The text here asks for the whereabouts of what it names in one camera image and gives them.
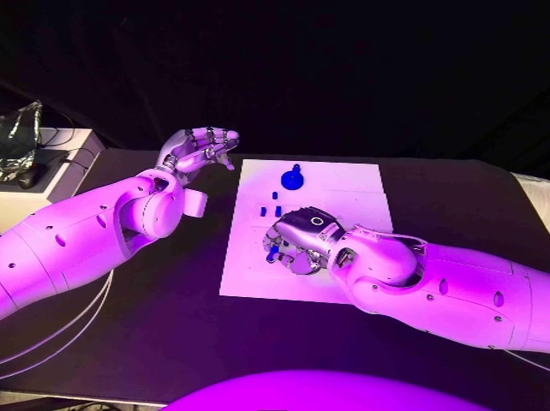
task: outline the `aluminum foil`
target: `aluminum foil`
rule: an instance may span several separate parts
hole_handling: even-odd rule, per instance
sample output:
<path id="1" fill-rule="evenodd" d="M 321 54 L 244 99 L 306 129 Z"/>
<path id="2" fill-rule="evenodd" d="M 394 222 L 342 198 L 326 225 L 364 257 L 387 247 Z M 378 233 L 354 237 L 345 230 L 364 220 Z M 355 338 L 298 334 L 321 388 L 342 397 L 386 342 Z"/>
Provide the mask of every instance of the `aluminum foil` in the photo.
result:
<path id="1" fill-rule="evenodd" d="M 42 104 L 35 101 L 0 116 L 0 182 L 12 180 L 34 162 L 41 111 Z"/>

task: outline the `robotic hand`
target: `robotic hand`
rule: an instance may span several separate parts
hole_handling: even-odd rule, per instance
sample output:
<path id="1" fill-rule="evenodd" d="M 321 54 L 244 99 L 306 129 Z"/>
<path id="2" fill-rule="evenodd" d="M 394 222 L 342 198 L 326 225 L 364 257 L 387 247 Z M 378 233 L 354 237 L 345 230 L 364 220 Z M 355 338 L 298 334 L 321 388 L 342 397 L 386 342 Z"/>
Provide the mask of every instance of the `robotic hand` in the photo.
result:
<path id="1" fill-rule="evenodd" d="M 47 206 L 0 237 L 0 319 L 31 302 L 102 277 L 158 238 L 182 214 L 201 217 L 207 195 L 184 186 L 205 164 L 231 170 L 237 133 L 179 130 L 153 169 Z"/>
<path id="2" fill-rule="evenodd" d="M 345 231 L 312 207 L 280 217 L 262 245 L 295 274 L 326 268 L 365 313 L 472 347 L 550 354 L 550 274 L 407 235 Z"/>

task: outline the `black curtain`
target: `black curtain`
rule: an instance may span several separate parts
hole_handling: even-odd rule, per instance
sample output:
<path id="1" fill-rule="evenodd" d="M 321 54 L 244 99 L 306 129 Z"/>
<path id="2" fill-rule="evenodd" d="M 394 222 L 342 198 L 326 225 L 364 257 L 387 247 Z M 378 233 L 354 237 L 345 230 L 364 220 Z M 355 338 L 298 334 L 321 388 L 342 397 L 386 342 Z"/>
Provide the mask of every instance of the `black curtain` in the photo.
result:
<path id="1" fill-rule="evenodd" d="M 550 9 L 3 1 L 0 113 L 37 98 L 125 148 L 214 125 L 240 152 L 479 158 L 550 177 Z"/>

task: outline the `blue object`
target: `blue object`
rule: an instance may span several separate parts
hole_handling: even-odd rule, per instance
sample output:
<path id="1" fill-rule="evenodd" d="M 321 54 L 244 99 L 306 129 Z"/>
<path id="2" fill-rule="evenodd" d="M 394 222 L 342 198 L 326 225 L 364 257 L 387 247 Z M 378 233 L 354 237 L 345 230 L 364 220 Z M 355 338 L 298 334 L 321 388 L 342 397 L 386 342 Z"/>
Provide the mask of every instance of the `blue object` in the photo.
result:
<path id="1" fill-rule="evenodd" d="M 288 190 L 298 190 L 303 186 L 303 176 L 299 173 L 299 164 L 295 164 L 290 171 L 286 171 L 280 176 L 280 185 Z"/>
<path id="2" fill-rule="evenodd" d="M 266 256 L 266 261 L 269 263 L 275 262 L 275 259 L 272 258 L 272 256 L 279 252 L 279 247 L 277 246 L 270 246 L 270 251 L 269 251 L 269 255 Z"/>

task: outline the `white wire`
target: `white wire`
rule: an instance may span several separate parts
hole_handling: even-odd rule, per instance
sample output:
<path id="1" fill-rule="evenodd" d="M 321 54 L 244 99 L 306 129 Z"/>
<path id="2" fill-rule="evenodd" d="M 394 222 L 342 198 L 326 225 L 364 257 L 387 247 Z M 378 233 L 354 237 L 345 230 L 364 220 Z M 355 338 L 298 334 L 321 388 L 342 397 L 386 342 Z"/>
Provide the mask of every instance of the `white wire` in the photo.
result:
<path id="1" fill-rule="evenodd" d="M 525 361 L 528 364 L 531 364 L 533 366 L 537 366 L 538 368 L 541 368 L 543 370 L 550 372 L 550 368 L 547 366 L 541 366 L 540 364 L 537 364 L 534 361 L 530 361 L 527 358 L 524 358 L 521 355 L 514 354 L 510 350 L 504 350 L 504 352 L 507 354 L 511 354 L 515 358 L 518 358 L 520 360 Z"/>
<path id="2" fill-rule="evenodd" d="M 35 364 L 32 364 L 31 366 L 27 366 L 27 367 L 22 368 L 21 370 L 14 371 L 14 372 L 9 372 L 8 374 L 2 375 L 2 376 L 0 377 L 0 379 L 12 377 L 14 375 L 18 375 L 19 373 L 27 372 L 28 370 L 31 370 L 34 367 L 37 367 L 39 364 L 42 364 L 45 361 L 48 361 L 48 360 L 71 345 L 73 341 L 74 341 L 74 340 L 77 339 L 77 337 L 83 334 L 83 332 L 86 331 L 87 327 L 89 327 L 90 324 L 91 324 L 93 319 L 94 319 L 96 316 L 99 315 L 99 310 L 102 309 L 102 306 L 104 305 L 104 300 L 106 300 L 106 297 L 107 297 L 107 291 L 110 290 L 113 273 L 114 273 L 114 270 L 110 270 L 110 273 L 107 274 L 107 280 L 106 280 L 104 285 L 103 285 L 102 290 L 100 290 L 100 292 L 102 292 L 102 291 L 104 292 L 104 295 L 103 295 L 103 297 L 102 297 L 102 302 L 99 303 L 99 307 L 96 308 L 96 312 L 93 313 L 90 320 L 87 321 L 86 325 L 83 326 L 83 328 L 80 329 L 80 331 L 77 332 L 77 334 L 74 335 L 74 337 L 68 340 L 68 342 L 64 344 L 64 346 L 63 346 L 48 357 L 44 358 L 44 360 L 38 361 Z M 35 347 L 38 347 L 38 346 L 44 343 L 44 341 L 50 340 L 50 338 L 51 338 L 54 335 L 57 335 L 58 332 L 61 332 L 61 330 L 58 330 L 58 331 L 55 332 L 55 334 L 52 334 L 51 336 L 48 336 L 45 340 L 42 340 L 41 342 L 38 342 L 38 344 L 35 344 L 32 347 L 27 348 L 27 350 L 24 350 L 22 353 L 24 353 L 24 354 L 28 353 Z M 5 360 L 0 361 L 0 364 L 2 364 L 2 363 L 6 362 L 8 360 L 12 360 L 14 358 L 19 357 L 19 356 L 22 355 L 22 353 L 16 354 L 14 357 L 9 357 L 9 359 L 5 359 Z"/>
<path id="3" fill-rule="evenodd" d="M 104 285 L 102 286 L 102 289 L 99 289 L 99 294 L 93 298 L 90 304 L 86 306 L 86 308 L 83 309 L 83 311 L 80 312 L 77 317 L 63 326 L 63 328 L 60 328 L 47 338 L 44 338 L 44 340 L 37 342 L 31 347 L 25 348 L 18 354 L 15 354 L 11 357 L 6 357 L 2 360 L 0 360 L 0 366 L 5 362 L 8 362 L 11 360 L 15 360 L 18 357 L 25 355 L 29 351 L 37 349 L 44 343 L 47 343 L 76 323 L 76 321 L 83 317 L 86 312 L 90 310 L 91 306 L 96 304 L 96 301 L 99 300 L 99 297 L 102 296 L 102 294 L 104 293 L 106 288 L 109 287 L 110 280 L 112 280 L 112 271 L 110 271 L 110 274 L 107 275 Z"/>

